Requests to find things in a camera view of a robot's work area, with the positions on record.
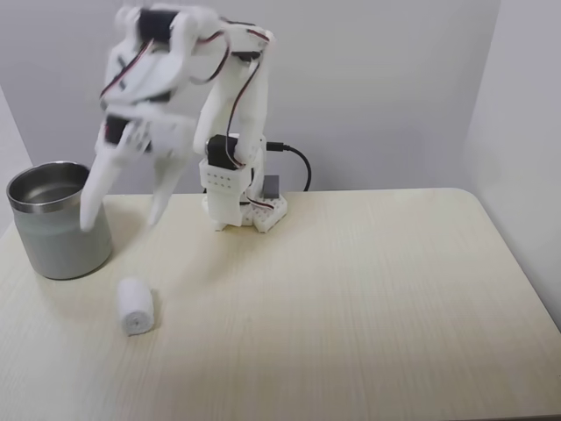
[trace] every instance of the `gray cup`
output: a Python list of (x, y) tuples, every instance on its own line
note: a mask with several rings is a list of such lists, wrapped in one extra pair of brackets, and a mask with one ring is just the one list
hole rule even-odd
[(94, 229), (80, 229), (80, 195), (89, 169), (50, 162), (27, 169), (8, 184), (14, 221), (35, 271), (72, 279), (99, 268), (110, 256), (111, 235), (103, 207)]

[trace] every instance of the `white robotic arm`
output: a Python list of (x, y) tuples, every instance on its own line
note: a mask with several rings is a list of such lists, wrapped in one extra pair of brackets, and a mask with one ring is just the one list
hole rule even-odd
[[(117, 26), (124, 29), (125, 37), (110, 54), (101, 95), (105, 120), (82, 192), (82, 229), (91, 229), (111, 185), (143, 153), (154, 159), (156, 183), (149, 223), (156, 224), (193, 148), (207, 156), (200, 164), (202, 185), (208, 191), (205, 204), (217, 228), (249, 225), (253, 206), (274, 214), (273, 219), (282, 218), (284, 199), (277, 200), (280, 206), (276, 208), (259, 200), (273, 35), (254, 25), (220, 18), (202, 7), (123, 8), (117, 14)], [(214, 53), (223, 55), (216, 71), (206, 80), (194, 77), (193, 57)], [(175, 92), (189, 82), (206, 83), (215, 78), (196, 129), (193, 118), (168, 110)], [(237, 137), (230, 134), (234, 113), (241, 127)], [(258, 226), (260, 231), (276, 222), (266, 219), (266, 224)]]

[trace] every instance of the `white backdrop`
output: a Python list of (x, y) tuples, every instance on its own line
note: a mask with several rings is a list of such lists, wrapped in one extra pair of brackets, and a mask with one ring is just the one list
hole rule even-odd
[(561, 327), (561, 2), (502, 3), (472, 126), (472, 191)]
[[(0, 84), (33, 163), (93, 160), (97, 97), (121, 3), (0, 4)], [(499, 0), (198, 3), (275, 32), (266, 135), (309, 156), (313, 189), (465, 185), (462, 145)], [(205, 89), (192, 93), (196, 114)], [(191, 164), (178, 191), (201, 191)], [(284, 189), (305, 182), (304, 166), (288, 153), (271, 154), (269, 173), (281, 174)], [(151, 188), (143, 162), (114, 191)]]
[(0, 237), (12, 220), (10, 203), (4, 194), (4, 187), (11, 178), (31, 166), (24, 142), (0, 88)]

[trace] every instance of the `table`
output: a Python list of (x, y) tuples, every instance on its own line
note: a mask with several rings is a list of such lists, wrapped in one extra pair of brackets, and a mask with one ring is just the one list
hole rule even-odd
[[(268, 234), (200, 195), (110, 196), (111, 261), (74, 281), (0, 241), (0, 419), (368, 420), (561, 413), (561, 335), (458, 189), (288, 194)], [(154, 289), (127, 338), (116, 284)]]

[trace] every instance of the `white towel roll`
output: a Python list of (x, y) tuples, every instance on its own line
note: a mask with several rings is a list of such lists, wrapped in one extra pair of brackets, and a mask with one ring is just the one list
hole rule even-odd
[(148, 286), (138, 278), (125, 278), (117, 286), (117, 306), (124, 332), (146, 333), (154, 326), (154, 304)]

